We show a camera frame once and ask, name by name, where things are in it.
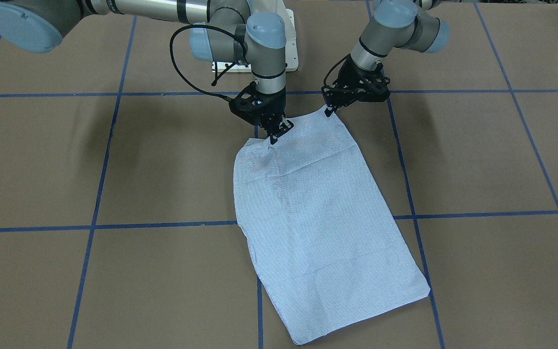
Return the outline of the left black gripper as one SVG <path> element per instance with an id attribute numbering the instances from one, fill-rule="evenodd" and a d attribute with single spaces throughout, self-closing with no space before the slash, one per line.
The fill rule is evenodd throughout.
<path id="1" fill-rule="evenodd" d="M 348 54 L 341 58 L 323 79 L 322 93 L 326 104 L 324 114 L 330 117 L 339 109 L 346 108 L 356 101 L 357 64 Z"/>

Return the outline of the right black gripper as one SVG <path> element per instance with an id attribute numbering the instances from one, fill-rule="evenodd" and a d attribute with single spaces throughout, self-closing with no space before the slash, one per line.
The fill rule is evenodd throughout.
<path id="1" fill-rule="evenodd" d="M 294 124 L 286 117 L 286 93 L 261 94 L 263 104 L 259 108 L 261 113 L 261 127 L 269 137 L 270 145 L 275 145 L 279 137 L 292 130 Z"/>

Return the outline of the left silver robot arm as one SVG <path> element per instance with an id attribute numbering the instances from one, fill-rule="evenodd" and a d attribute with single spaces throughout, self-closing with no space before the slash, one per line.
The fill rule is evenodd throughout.
<path id="1" fill-rule="evenodd" d="M 321 92 L 330 117 L 354 102 L 385 102 L 390 79 L 384 61 L 393 49 L 437 53 L 449 42 L 451 29 L 427 13 L 439 2 L 380 0 L 354 48 L 325 75 Z"/>

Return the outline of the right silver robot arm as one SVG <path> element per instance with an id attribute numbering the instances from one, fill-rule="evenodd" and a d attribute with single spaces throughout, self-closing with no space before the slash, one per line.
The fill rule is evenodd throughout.
<path id="1" fill-rule="evenodd" d="M 292 35 L 278 0 L 0 0 L 0 36 L 13 46 L 45 54 L 100 18 L 137 18 L 168 40 L 173 69 L 193 91 L 226 101 L 231 113 L 261 128 L 270 143 L 293 123 L 286 108 L 288 47 Z M 245 68 L 251 82 L 235 96 L 205 91 L 179 68 L 177 44 L 191 60 L 213 65 L 215 81 Z"/>

